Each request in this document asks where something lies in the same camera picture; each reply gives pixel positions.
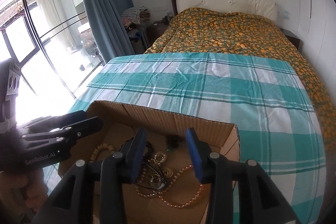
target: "orange floral comforter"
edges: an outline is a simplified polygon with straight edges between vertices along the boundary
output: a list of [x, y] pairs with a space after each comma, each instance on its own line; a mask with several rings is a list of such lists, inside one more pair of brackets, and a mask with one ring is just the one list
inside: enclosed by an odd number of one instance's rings
[[336, 109], [329, 94], [308, 62], [267, 18], [189, 8], [174, 17], [145, 53], [160, 52], [222, 52], [289, 62], [314, 106], [326, 152], [336, 151]]

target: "bed headboard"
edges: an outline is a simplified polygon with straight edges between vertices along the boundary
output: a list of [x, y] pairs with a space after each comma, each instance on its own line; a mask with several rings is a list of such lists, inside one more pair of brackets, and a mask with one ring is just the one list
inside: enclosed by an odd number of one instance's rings
[[171, 0], [174, 15], [187, 8], [204, 8], [222, 13], [242, 12], [277, 19], [277, 8], [273, 0]]

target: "folded clothes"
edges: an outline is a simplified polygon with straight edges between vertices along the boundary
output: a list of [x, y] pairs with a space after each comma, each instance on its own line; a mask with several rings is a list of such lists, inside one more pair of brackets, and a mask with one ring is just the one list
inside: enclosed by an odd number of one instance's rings
[[132, 7], [129, 9], [126, 9], [122, 12], [121, 18], [129, 18], [133, 23], [140, 24], [140, 13], [146, 12], [148, 9], [145, 6], [140, 7]]
[[128, 28], [129, 25], [131, 25], [133, 23], [132, 20], [128, 17], [121, 18], [121, 22], [122, 22], [122, 24], [124, 25], [125, 28]]
[[151, 13], [150, 12], [140, 12], [140, 17], [150, 17], [151, 16]]
[[140, 21], [141, 21], [141, 22], [149, 21], [149, 20], [150, 20], [149, 17], [141, 17], [141, 18], [140, 18]]

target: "teal plaid sheet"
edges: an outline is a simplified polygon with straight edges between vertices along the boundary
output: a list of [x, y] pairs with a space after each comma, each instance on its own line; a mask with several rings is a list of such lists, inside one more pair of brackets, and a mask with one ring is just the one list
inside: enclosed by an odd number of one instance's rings
[[323, 140], [310, 99], [287, 62], [220, 53], [118, 57], [70, 111], [86, 110], [94, 100], [235, 123], [240, 161], [258, 161], [303, 224], [317, 220], [326, 177]]

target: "cardboard box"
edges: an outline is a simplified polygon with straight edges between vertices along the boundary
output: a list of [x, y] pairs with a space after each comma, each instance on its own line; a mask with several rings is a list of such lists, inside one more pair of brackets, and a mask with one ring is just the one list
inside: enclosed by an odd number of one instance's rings
[[[234, 124], [209, 121], [192, 116], [167, 112], [142, 106], [110, 101], [95, 101], [87, 110], [88, 116], [98, 116], [104, 122], [103, 129], [91, 136], [78, 140], [71, 149], [71, 158], [60, 163], [58, 173], [64, 175], [76, 160], [89, 162], [93, 150], [101, 143], [108, 143], [116, 150], [134, 136], [138, 127], [148, 130], [147, 140], [153, 145], [154, 153], [159, 151], [168, 155], [163, 167], [168, 166], [177, 173], [191, 164], [186, 143], [180, 143], [173, 152], [168, 153], [165, 136], [184, 136], [187, 128], [194, 128], [198, 138], [207, 142], [212, 151], [225, 155], [229, 160], [239, 161], [239, 137]], [[110, 154], [102, 151], [97, 160]], [[193, 170], [184, 172], [176, 183], [164, 194], [172, 204], [182, 205], [195, 196], [200, 187]], [[99, 216], [99, 185], [95, 189], [94, 215]], [[159, 198], [144, 198], [137, 194], [134, 185], [123, 185], [125, 211], [129, 224], [170, 224], [205, 223], [209, 201], [210, 185], [205, 185], [202, 197], [186, 208], [172, 208]]]

